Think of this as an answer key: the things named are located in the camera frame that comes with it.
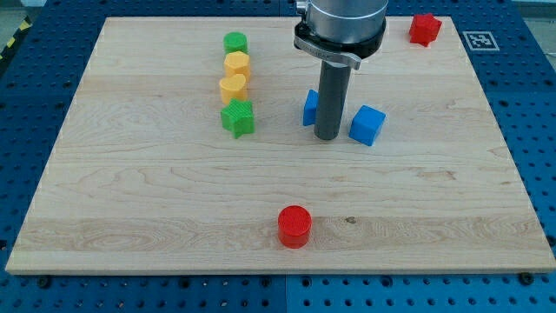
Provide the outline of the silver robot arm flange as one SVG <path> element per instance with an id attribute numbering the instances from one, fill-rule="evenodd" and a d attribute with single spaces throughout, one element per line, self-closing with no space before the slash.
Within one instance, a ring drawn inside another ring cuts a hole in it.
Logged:
<path id="1" fill-rule="evenodd" d="M 357 70 L 381 46 L 388 0 L 304 0 L 294 46 L 322 61 Z"/>

